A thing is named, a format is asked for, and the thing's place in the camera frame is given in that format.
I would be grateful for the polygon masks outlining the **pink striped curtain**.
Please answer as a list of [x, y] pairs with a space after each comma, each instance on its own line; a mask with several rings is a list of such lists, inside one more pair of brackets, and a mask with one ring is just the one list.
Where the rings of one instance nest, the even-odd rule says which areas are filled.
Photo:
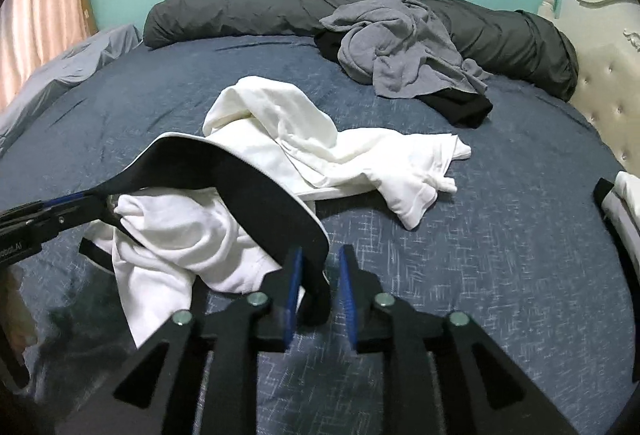
[[34, 71], [92, 33], [81, 0], [4, 0], [1, 4], [1, 107]]

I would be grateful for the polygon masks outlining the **light grey blanket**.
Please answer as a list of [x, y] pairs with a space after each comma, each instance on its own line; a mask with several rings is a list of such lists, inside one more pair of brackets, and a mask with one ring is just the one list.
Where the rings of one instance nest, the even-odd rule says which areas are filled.
[[1, 112], [1, 155], [60, 97], [133, 51], [142, 39], [133, 24], [99, 31], [36, 69]]

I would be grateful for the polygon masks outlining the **cream tufted headboard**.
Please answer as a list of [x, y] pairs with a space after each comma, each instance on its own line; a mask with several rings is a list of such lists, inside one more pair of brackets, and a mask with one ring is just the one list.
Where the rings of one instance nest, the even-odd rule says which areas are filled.
[[639, 173], [639, 1], [541, 0], [537, 14], [561, 30], [578, 58], [570, 104], [599, 133], [624, 169]]

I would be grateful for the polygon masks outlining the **white polo shirt black collar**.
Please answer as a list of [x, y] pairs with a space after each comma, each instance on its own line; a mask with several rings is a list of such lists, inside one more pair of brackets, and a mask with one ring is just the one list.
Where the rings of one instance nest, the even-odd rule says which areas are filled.
[[93, 221], [81, 253], [114, 273], [132, 340], [142, 344], [192, 288], [248, 294], [301, 247], [322, 266], [329, 237], [320, 200], [378, 192], [407, 229], [443, 192], [457, 135], [383, 128], [341, 131], [295, 85], [245, 77], [225, 88], [198, 135], [153, 140], [104, 187], [108, 216]]

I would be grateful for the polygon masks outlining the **black garment under grey shirt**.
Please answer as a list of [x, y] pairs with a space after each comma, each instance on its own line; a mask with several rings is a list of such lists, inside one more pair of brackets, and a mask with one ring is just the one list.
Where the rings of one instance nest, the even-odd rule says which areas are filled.
[[[337, 54], [344, 36], [342, 32], [321, 30], [314, 35], [314, 44], [324, 59], [337, 64]], [[435, 93], [414, 96], [414, 99], [437, 111], [457, 128], [479, 128], [494, 109], [485, 95], [455, 88], [443, 88]]]

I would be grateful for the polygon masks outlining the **folded white clothes stack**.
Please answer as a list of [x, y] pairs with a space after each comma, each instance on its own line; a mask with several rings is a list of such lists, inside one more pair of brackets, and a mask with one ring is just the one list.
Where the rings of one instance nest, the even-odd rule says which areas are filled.
[[602, 209], [626, 246], [639, 250], [639, 177], [618, 172], [613, 188], [602, 201]]

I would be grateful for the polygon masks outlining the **grey crumpled shirt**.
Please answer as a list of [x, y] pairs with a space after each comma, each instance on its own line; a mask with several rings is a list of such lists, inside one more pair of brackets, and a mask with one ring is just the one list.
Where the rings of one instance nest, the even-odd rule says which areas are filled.
[[352, 80], [387, 98], [442, 90], [486, 92], [487, 74], [452, 43], [444, 23], [418, 0], [364, 0], [320, 19], [341, 33], [337, 62]]

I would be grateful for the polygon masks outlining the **dark grey rolled duvet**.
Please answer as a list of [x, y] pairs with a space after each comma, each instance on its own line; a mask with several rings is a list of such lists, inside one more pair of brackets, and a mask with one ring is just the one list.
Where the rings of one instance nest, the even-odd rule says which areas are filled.
[[[363, 0], [163, 0], [145, 18], [149, 48], [221, 36], [313, 36], [337, 7]], [[526, 10], [491, 10], [465, 0], [426, 0], [466, 58], [564, 100], [574, 95], [578, 56], [551, 21]]]

